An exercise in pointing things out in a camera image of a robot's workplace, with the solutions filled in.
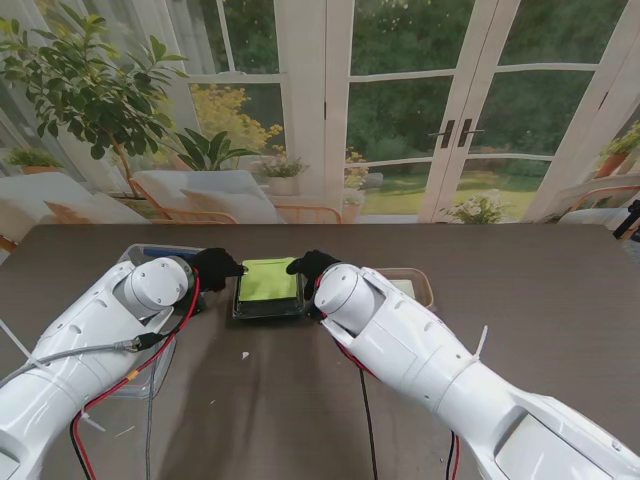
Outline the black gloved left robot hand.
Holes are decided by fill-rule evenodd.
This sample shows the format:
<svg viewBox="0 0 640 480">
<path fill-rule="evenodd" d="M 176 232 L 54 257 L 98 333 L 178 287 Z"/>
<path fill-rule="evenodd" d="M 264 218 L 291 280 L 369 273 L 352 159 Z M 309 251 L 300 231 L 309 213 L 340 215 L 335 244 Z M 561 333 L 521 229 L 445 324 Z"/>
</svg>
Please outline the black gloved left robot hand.
<svg viewBox="0 0 640 480">
<path fill-rule="evenodd" d="M 203 249 L 188 263 L 198 272 L 200 290 L 203 292 L 220 292 L 226 288 L 228 278 L 241 277 L 247 272 L 224 248 Z"/>
</svg>

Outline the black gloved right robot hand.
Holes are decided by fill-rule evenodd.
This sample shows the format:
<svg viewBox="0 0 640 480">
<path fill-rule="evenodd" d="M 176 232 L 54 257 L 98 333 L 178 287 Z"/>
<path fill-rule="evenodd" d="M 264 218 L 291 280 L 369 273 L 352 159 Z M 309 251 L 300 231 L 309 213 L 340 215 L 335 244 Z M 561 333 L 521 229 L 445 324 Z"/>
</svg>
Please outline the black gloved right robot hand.
<svg viewBox="0 0 640 480">
<path fill-rule="evenodd" d="M 287 267 L 289 275 L 302 275 L 306 279 L 303 295 L 306 301 L 310 301 L 318 285 L 318 279 L 324 272 L 339 260 L 319 250 L 311 250 L 304 256 L 294 259 Z"/>
</svg>

